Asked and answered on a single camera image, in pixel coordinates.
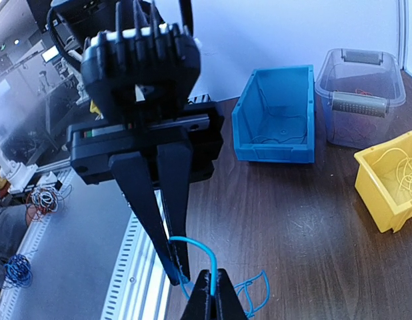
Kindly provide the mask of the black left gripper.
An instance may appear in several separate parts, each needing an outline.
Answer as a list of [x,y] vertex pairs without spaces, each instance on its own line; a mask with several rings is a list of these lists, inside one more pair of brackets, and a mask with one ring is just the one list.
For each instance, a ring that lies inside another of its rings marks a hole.
[[[170,238],[187,235],[189,179],[195,183],[211,178],[213,162],[223,146],[221,129],[225,120],[221,106],[213,101],[186,105],[182,116],[208,116],[209,126],[194,131],[189,129],[190,142],[172,142],[176,134],[171,128],[176,124],[168,127],[162,123],[142,135],[120,124],[112,126],[105,119],[67,128],[72,168],[88,185],[115,178],[152,240],[172,285],[189,280],[190,271],[187,244]],[[155,198],[154,186],[158,184],[165,220],[161,218]]]

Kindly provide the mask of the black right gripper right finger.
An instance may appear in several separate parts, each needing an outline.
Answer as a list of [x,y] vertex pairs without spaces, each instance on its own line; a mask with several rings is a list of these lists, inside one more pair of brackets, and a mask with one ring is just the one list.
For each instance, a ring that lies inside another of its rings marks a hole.
[[213,319],[247,319],[229,275],[222,268],[218,269],[217,286],[213,302]]

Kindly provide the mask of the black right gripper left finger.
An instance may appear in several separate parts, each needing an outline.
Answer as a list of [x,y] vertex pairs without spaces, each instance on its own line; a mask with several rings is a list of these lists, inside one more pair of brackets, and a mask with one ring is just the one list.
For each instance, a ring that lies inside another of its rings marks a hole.
[[180,320],[212,320],[211,273],[201,270]]

